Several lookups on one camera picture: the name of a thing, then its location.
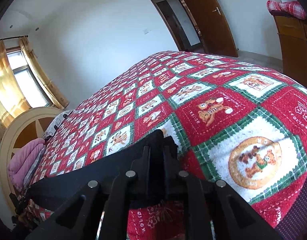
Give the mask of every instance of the metal pin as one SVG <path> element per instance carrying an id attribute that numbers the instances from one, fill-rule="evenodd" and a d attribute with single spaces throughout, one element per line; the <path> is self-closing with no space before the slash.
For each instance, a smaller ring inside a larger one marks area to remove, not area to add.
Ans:
<path id="1" fill-rule="evenodd" d="M 216 185 L 218 187 L 224 187 L 224 186 L 226 186 L 226 182 L 222 179 L 219 179 L 219 180 L 216 181 Z"/>
<path id="2" fill-rule="evenodd" d="M 131 178 L 131 177 L 135 176 L 135 172 L 134 171 L 127 171 L 126 176 Z"/>
<path id="3" fill-rule="evenodd" d="M 88 186 L 90 188 L 97 187 L 97 185 L 98 185 L 98 182 L 96 180 L 91 180 L 88 182 Z"/>
<path id="4" fill-rule="evenodd" d="M 178 174 L 179 174 L 180 177 L 183 177 L 183 178 L 185 178 L 185 177 L 187 177 L 189 175 L 189 173 L 186 172 L 186 171 L 179 171 Z"/>

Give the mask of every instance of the purple dotted fabric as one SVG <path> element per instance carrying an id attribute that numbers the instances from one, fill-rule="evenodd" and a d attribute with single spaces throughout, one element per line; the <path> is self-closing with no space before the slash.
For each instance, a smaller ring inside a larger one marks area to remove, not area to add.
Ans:
<path id="1" fill-rule="evenodd" d="M 285 240 L 296 240 L 307 233 L 307 179 L 295 203 L 275 230 Z"/>

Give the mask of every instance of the wooden cabinet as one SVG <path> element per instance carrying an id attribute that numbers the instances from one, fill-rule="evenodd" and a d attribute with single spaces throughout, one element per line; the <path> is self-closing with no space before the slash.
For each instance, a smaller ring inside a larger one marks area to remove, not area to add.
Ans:
<path id="1" fill-rule="evenodd" d="M 274 16 L 283 56 L 284 74 L 307 88 L 307 22 Z"/>

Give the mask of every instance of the curtain rod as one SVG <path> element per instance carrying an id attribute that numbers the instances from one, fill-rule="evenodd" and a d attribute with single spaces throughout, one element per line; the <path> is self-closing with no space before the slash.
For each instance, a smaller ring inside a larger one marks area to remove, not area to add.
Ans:
<path id="1" fill-rule="evenodd" d="M 10 40 L 10 39 L 16 39 L 16 38 L 22 38 L 22 37 L 27 37 L 27 38 L 28 38 L 28 35 L 24 35 L 24 36 L 15 36 L 15 37 L 10 37 L 10 38 L 4 38 L 4 39 L 0 39 L 0 41 Z"/>

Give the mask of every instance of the folded pink quilt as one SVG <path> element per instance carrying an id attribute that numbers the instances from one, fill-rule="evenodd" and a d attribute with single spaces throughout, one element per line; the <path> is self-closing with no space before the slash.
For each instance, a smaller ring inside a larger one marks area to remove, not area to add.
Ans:
<path id="1" fill-rule="evenodd" d="M 34 139 L 23 146 L 8 164 L 8 174 L 15 188 L 21 192 L 23 189 L 23 179 L 28 170 L 42 150 L 45 140 Z"/>

